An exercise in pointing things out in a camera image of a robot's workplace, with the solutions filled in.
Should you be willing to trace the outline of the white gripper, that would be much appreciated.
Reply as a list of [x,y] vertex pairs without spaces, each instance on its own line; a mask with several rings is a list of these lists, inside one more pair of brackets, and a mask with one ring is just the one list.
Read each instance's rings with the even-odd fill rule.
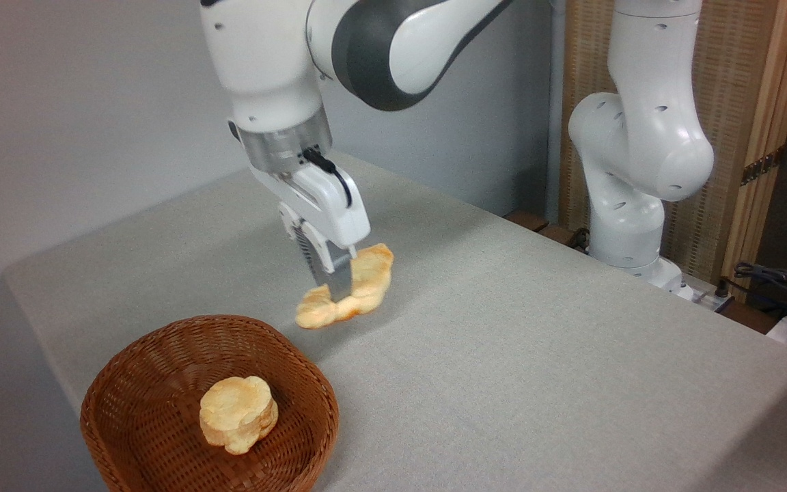
[[[250,168],[251,174],[279,200],[278,210],[288,236],[297,243],[318,286],[329,287],[333,302],[353,292],[349,249],[370,233],[370,221],[354,180],[344,170],[329,174],[316,165],[302,166],[288,176]],[[309,225],[334,244],[328,250],[333,271],[325,271]]]

